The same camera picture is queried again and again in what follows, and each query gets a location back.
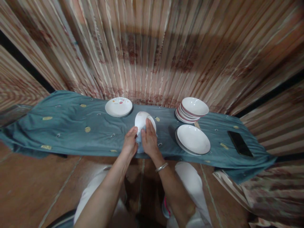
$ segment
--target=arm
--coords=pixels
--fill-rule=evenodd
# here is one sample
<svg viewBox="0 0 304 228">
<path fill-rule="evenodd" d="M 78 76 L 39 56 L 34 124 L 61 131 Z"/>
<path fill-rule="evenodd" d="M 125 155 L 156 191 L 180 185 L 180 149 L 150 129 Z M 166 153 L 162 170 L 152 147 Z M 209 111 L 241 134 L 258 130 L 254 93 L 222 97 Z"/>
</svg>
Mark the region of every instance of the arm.
<svg viewBox="0 0 304 228">
<path fill-rule="evenodd" d="M 133 127 L 126 134 L 120 155 L 89 199 L 74 228 L 107 227 L 113 216 L 128 166 L 138 148 L 138 144 L 135 142 L 137 130 L 137 127 Z"/>
<path fill-rule="evenodd" d="M 157 137 L 154 127 L 146 119 L 146 131 L 142 130 L 142 145 L 145 153 L 150 156 L 156 168 L 165 164 L 165 160 L 157 146 Z M 169 166 L 159 171 L 166 198 L 177 220 L 179 227 L 186 227 L 190 218 L 195 214 L 195 204 L 190 198 L 181 180 L 174 174 Z"/>
</svg>

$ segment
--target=sneaker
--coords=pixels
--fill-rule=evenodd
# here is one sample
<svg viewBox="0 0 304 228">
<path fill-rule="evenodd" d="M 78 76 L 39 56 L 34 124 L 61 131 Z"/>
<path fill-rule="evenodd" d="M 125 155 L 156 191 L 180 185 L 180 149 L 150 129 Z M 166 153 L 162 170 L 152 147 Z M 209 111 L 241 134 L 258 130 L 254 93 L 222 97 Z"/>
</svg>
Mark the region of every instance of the sneaker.
<svg viewBox="0 0 304 228">
<path fill-rule="evenodd" d="M 164 197 L 164 200 L 162 201 L 161 211 L 165 218 L 167 219 L 170 218 L 170 211 L 167 208 L 166 197 Z"/>
</svg>

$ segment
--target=hand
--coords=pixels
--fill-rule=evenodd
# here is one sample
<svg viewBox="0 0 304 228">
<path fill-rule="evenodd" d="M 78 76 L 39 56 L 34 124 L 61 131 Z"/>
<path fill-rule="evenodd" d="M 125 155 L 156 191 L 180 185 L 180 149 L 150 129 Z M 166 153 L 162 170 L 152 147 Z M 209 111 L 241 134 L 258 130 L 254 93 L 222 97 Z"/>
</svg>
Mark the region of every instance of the hand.
<svg viewBox="0 0 304 228">
<path fill-rule="evenodd" d="M 136 151 L 138 149 L 138 144 L 135 141 L 137 131 L 138 131 L 138 127 L 134 126 L 125 135 L 121 153 L 127 153 L 127 154 L 131 155 L 132 157 L 134 156 L 134 154 L 136 153 Z"/>
<path fill-rule="evenodd" d="M 154 158 L 156 156 L 161 156 L 161 153 L 158 149 L 157 145 L 157 136 L 153 124 L 151 120 L 146 119 L 146 131 L 144 129 L 141 130 L 142 133 L 142 145 L 145 153 L 150 156 L 150 158 Z"/>
</svg>

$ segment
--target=woman's left hand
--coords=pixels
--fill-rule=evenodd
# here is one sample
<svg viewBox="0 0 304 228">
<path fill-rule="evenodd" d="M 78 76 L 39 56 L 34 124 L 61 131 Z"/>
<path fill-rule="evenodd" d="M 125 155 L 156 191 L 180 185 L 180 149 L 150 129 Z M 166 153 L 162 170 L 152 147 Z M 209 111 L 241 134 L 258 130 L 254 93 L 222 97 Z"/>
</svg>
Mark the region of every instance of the woman's left hand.
<svg viewBox="0 0 304 228">
<path fill-rule="evenodd" d="M 124 137 L 123 149 L 121 153 L 126 153 L 131 155 L 132 157 L 136 153 L 138 149 L 138 144 L 135 141 L 135 137 L 138 131 L 138 127 L 132 127 L 129 132 Z"/>
</svg>

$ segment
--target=teal tablecloth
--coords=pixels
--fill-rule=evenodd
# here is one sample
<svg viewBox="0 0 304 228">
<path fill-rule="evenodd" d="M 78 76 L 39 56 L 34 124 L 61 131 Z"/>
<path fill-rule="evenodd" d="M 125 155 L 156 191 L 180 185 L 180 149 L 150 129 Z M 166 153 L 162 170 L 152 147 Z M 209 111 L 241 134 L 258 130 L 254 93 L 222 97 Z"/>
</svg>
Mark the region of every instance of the teal tablecloth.
<svg viewBox="0 0 304 228">
<path fill-rule="evenodd" d="M 44 157 L 49 152 L 67 155 L 118 156 L 126 132 L 134 125 L 139 111 L 146 111 L 156 122 L 161 153 L 168 160 L 183 160 L 222 168 L 236 183 L 241 183 L 271 166 L 276 157 L 268 154 L 236 117 L 208 113 L 199 120 L 211 143 L 209 153 L 193 156 L 176 143 L 175 131 L 183 123 L 175 109 L 133 105 L 130 115 L 114 118 L 105 111 L 107 101 L 70 91 L 56 91 L 37 104 L 15 123 L 2 128 L 0 138 L 14 152 Z M 239 155 L 227 131 L 239 132 L 254 158 Z M 136 158 L 149 158 L 136 154 Z"/>
</svg>

